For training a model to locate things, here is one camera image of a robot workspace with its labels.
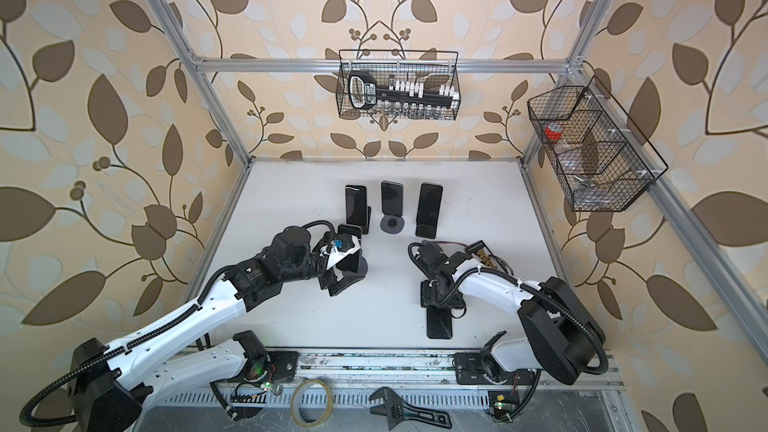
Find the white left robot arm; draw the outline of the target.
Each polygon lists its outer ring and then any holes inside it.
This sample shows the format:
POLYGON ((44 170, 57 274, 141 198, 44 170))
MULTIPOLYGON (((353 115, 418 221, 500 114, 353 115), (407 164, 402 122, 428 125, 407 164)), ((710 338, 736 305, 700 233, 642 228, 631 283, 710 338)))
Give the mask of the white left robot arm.
POLYGON ((217 270, 199 295, 149 326, 103 344, 91 339, 75 349, 70 371, 37 392, 21 409, 30 428, 71 423, 83 431, 126 431, 168 395, 234 377, 267 356, 251 332, 179 357, 179 351, 212 330, 277 296, 284 284, 315 279, 336 296, 365 277, 360 267, 363 231, 327 227, 311 242, 312 223, 290 226, 255 256, 217 270))

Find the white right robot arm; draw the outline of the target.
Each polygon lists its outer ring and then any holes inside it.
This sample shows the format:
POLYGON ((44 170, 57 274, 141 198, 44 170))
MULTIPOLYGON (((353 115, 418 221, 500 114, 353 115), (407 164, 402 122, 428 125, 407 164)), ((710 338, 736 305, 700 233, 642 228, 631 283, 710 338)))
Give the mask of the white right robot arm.
POLYGON ((566 282, 557 277, 523 280, 482 241, 461 246, 452 255, 443 247, 441 241, 407 247, 409 259, 425 277, 420 301, 428 338, 452 338, 455 313, 466 311, 469 297, 510 314, 524 332, 523 337, 512 338, 500 331, 479 351, 457 358, 458 382, 477 379, 502 385, 531 371, 572 385, 583 374, 608 371, 605 334, 566 282))

